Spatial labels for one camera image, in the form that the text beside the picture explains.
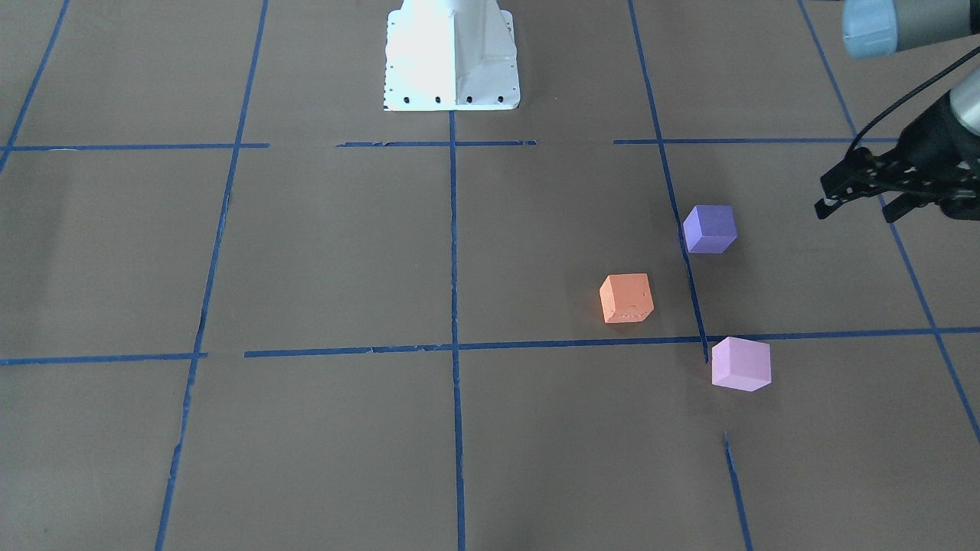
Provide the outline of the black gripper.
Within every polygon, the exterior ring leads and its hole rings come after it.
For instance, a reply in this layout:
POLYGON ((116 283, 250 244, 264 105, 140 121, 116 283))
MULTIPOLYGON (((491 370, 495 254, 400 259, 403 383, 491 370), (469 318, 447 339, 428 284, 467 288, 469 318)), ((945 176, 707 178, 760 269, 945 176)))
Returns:
MULTIPOLYGON (((913 175, 910 187, 882 206, 886 223, 896 223, 929 205, 937 205, 953 220, 979 220, 978 135, 960 122, 951 97, 952 92, 946 92, 900 133, 893 153, 903 167, 913 169, 913 175)), ((820 181, 820 185, 824 195, 815 203, 819 220, 848 202, 902 191, 884 181, 820 181)))

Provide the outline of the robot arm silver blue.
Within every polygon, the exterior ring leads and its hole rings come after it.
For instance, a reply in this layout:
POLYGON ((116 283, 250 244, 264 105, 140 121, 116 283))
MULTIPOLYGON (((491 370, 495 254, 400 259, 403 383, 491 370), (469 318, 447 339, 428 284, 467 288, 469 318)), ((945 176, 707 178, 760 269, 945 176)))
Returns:
MULTIPOLYGON (((842 9, 844 48, 854 59, 891 56, 920 47, 976 36, 976 1, 846 1, 842 9)), ((978 56, 972 49, 944 70, 906 92, 864 126, 842 160, 820 178, 820 220, 844 204, 886 192, 887 223, 934 204, 953 220, 975 222, 979 209, 979 72, 973 70, 903 131, 896 145, 878 155, 864 137, 911 98, 978 56)))

